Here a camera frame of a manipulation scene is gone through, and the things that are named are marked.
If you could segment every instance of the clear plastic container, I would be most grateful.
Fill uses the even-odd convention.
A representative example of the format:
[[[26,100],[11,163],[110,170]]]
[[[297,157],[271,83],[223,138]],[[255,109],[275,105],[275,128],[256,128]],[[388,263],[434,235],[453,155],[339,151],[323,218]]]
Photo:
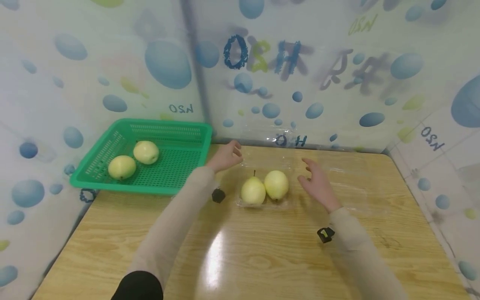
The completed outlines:
[[[327,173],[335,195],[343,206],[359,216],[388,214],[389,203],[383,190],[372,184],[378,180],[374,180],[367,162],[361,157],[354,157],[348,161],[344,161],[342,157],[318,161]]]
[[[258,127],[255,125],[245,126],[241,136],[244,140],[261,140],[262,146],[270,147],[268,156],[258,156],[248,151],[242,152],[243,162],[238,175],[238,184],[235,190],[237,204],[242,207],[252,208],[289,208],[293,205],[291,196],[292,182],[294,182],[293,156],[285,156],[285,151],[279,148],[294,148],[295,133],[291,129],[279,128],[276,126]],[[273,170],[283,172],[288,179],[288,192],[279,200],[271,199],[268,194],[262,204],[245,203],[240,196],[243,184],[252,176],[258,177],[262,182],[265,176]]]

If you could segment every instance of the blue bubble pattern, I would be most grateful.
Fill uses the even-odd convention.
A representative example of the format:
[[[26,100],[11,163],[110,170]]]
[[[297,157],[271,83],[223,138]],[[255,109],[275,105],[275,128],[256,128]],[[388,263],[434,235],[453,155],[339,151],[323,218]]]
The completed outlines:
[[[388,106],[393,105],[396,102],[397,102],[397,98],[395,98],[395,97],[390,97],[390,98],[385,99],[385,105],[388,105]]]
[[[0,269],[0,288],[11,283],[18,277],[18,270],[12,265],[7,265]]]
[[[423,68],[423,59],[418,53],[400,55],[390,66],[390,73],[396,79],[407,79],[417,75]]]
[[[264,11],[264,0],[239,0],[240,12],[247,19],[256,19]]]
[[[318,118],[324,112],[324,106],[320,102],[315,102],[308,107],[305,117],[308,119]]]
[[[29,60],[22,60],[22,65],[30,74],[36,73],[36,66]]]
[[[480,127],[480,75],[467,82],[458,91],[450,112],[460,126]]]
[[[84,144],[84,136],[77,128],[69,126],[63,131],[63,140],[68,147],[77,149]]]
[[[430,189],[431,185],[430,185],[430,180],[426,179],[426,178],[420,178],[419,179],[419,182],[418,182],[418,187],[420,190],[426,192]]]
[[[407,20],[408,22],[418,20],[423,14],[423,10],[423,7],[421,7],[420,5],[414,5],[410,7],[405,13],[405,20]]]
[[[360,118],[360,126],[362,127],[373,127],[382,123],[385,120],[385,115],[380,112],[370,112],[365,114]]]
[[[258,94],[260,96],[266,96],[268,94],[268,90],[266,87],[262,86],[261,88],[258,89]]]
[[[224,127],[232,127],[233,126],[233,120],[232,119],[223,120],[223,126]]]
[[[355,56],[353,57],[353,64],[354,65],[359,65],[363,62],[363,60],[365,59],[365,54],[363,53],[357,53],[355,54]]]
[[[442,8],[445,3],[447,3],[447,0],[433,0],[432,3],[430,4],[430,8],[434,11]]]
[[[127,103],[115,95],[106,95],[103,97],[103,106],[113,112],[124,112],[127,110]]]
[[[25,142],[20,145],[20,155],[25,158],[34,158],[38,153],[38,148],[34,143]]]
[[[213,68],[220,59],[220,51],[210,41],[202,41],[195,47],[195,57],[200,65],[206,68]]]
[[[235,89],[237,91],[247,94],[252,90],[253,81],[250,75],[248,75],[247,73],[240,73],[235,76],[235,79],[233,80],[233,85],[235,86]]]
[[[19,207],[32,207],[40,203],[45,196],[45,188],[38,180],[23,180],[12,188],[12,200]]]
[[[266,118],[275,119],[280,114],[280,106],[275,103],[267,103],[262,108],[262,113]]]
[[[56,85],[56,86],[59,87],[59,88],[63,88],[64,84],[63,84],[63,80],[62,80],[62,79],[53,76],[53,77],[52,77],[52,80],[53,80],[53,84],[54,84],[54,85]]]
[[[458,262],[458,268],[466,279],[471,281],[477,280],[477,270],[475,270],[475,268],[471,264],[460,261]]]
[[[438,195],[435,199],[435,205],[440,209],[448,209],[450,207],[450,199],[447,195]]]
[[[25,219],[25,213],[21,210],[15,210],[8,214],[7,223],[10,225],[17,225],[22,223]]]
[[[72,164],[68,164],[63,168],[63,173],[65,175],[72,175],[75,172],[75,166]]]
[[[162,85],[183,89],[192,80],[187,54],[167,41],[154,41],[145,51],[145,64],[150,74]]]
[[[87,49],[76,37],[62,33],[53,40],[58,52],[70,60],[84,60],[88,56]]]
[[[51,194],[58,195],[61,190],[63,190],[63,185],[61,185],[60,183],[53,183],[52,185],[50,185],[50,188],[48,190]]]
[[[297,91],[297,92],[293,93],[292,99],[295,102],[301,102],[303,100],[303,95],[302,95],[301,92]]]
[[[105,77],[103,76],[99,76],[98,77],[98,82],[101,84],[101,85],[104,85],[104,86],[109,86],[110,85],[110,81],[108,81]]]

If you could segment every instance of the plastic basket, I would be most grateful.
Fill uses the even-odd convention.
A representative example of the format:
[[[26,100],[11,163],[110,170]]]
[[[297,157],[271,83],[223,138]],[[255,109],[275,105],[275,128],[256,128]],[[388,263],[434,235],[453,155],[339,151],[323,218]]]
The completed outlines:
[[[175,195],[190,173],[203,166],[210,148],[212,127],[204,123],[120,119],[98,139],[70,178],[78,188]],[[108,164],[119,155],[133,157],[137,141],[152,141],[160,150],[158,160],[144,165],[130,178],[117,181]]]

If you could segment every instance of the wall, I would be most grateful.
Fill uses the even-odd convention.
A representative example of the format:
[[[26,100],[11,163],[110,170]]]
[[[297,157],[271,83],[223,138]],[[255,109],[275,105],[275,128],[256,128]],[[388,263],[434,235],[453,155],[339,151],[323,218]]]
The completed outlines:
[[[0,297],[35,291],[98,192],[70,187],[69,175],[125,117],[209,122],[217,141],[261,142],[286,128],[297,147],[388,146],[422,207],[450,199],[430,209],[449,216],[450,245],[466,262],[458,271],[474,287],[477,261],[460,240],[475,233],[457,233],[478,228],[475,210],[463,217],[473,204],[460,188],[478,174],[462,167],[478,161],[448,151],[474,149],[476,83],[453,99],[478,73],[478,9],[473,0],[0,0]],[[430,190],[415,188],[420,175]]]

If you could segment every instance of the wood grain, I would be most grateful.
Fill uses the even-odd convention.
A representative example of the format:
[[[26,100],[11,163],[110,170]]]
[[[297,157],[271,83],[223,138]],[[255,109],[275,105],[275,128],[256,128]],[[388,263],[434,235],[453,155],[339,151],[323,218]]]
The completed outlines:
[[[293,157],[294,177],[308,174],[301,157],[318,160],[411,299],[469,299],[387,156],[262,147],[242,151],[265,161]],[[293,203],[287,208],[239,207],[235,190],[246,172],[238,166],[217,175],[227,197],[221,204],[209,201],[200,212],[177,256],[165,299],[359,299],[334,244],[322,244],[316,235],[328,224],[320,205],[292,180]],[[101,192],[33,299],[110,299],[169,200]]]

